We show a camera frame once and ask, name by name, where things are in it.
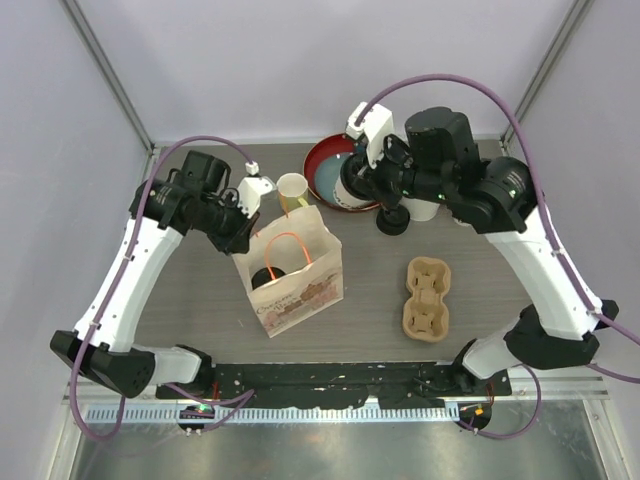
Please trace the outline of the black lid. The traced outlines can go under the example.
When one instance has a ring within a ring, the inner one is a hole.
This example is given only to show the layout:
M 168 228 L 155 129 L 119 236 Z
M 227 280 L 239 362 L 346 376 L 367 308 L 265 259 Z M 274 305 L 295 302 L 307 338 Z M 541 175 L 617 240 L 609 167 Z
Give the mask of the black lid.
M 252 276 L 252 289 L 256 290 L 274 280 L 284 277 L 285 275 L 286 273 L 278 267 L 263 267 Z

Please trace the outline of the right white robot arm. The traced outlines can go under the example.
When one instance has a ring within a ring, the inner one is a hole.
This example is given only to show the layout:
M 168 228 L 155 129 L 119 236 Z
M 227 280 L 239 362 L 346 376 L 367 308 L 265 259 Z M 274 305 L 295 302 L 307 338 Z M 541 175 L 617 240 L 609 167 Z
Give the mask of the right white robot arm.
M 614 319 L 619 308 L 571 281 L 551 240 L 550 214 L 537 199 L 528 166 L 501 156 L 484 159 L 467 117 L 447 107 L 420 111 L 394 133 L 386 107 L 360 103 L 345 133 L 355 151 L 341 180 L 353 197 L 380 205 L 376 222 L 387 235 L 403 233 L 411 215 L 403 200 L 446 206 L 504 257 L 531 303 L 512 324 L 470 341 L 455 359 L 451 380 L 472 395 L 495 373 L 523 364 L 538 370 L 588 365 L 599 348 L 597 313 Z

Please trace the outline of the white paper cup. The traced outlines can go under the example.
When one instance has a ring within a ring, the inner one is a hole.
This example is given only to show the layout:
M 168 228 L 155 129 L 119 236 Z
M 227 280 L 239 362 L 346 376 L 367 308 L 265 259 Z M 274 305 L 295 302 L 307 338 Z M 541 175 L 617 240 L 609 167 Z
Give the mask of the white paper cup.
M 347 186 L 346 175 L 339 172 L 332 191 L 334 203 L 347 211 L 364 211 L 376 208 L 378 204 L 370 199 L 357 194 Z

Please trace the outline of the brown paper takeout bag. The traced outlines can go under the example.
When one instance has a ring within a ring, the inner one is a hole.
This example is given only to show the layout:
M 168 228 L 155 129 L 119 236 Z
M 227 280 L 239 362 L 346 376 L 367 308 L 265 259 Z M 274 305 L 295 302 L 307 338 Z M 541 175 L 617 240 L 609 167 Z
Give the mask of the brown paper takeout bag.
M 342 243 L 314 206 L 295 209 L 250 237 L 249 252 L 232 256 L 251 308 L 273 338 L 344 298 Z M 256 290 L 263 267 L 286 275 Z

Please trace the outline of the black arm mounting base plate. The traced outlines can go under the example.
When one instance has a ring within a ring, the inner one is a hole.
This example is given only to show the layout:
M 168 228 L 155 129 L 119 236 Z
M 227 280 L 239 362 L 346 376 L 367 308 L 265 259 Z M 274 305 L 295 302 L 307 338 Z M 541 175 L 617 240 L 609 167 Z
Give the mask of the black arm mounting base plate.
M 359 409 L 369 397 L 381 409 L 442 406 L 446 397 L 512 394 L 508 373 L 467 380 L 436 362 L 219 364 L 206 395 L 232 399 L 254 392 L 249 408 Z

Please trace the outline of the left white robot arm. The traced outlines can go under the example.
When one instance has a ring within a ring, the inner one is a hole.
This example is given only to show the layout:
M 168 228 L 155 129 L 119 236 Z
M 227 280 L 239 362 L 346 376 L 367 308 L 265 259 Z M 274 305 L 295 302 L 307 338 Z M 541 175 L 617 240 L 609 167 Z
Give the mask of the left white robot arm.
M 126 398 L 150 385 L 175 384 L 190 398 L 213 385 L 210 355 L 186 345 L 143 347 L 135 333 L 141 313 L 166 262 L 191 231 L 206 235 L 217 251 L 245 254 L 263 196 L 274 183 L 248 166 L 237 187 L 223 160 L 189 151 L 166 179 L 143 183 L 116 259 L 96 297 L 70 331 L 58 330 L 51 350 L 80 376 Z

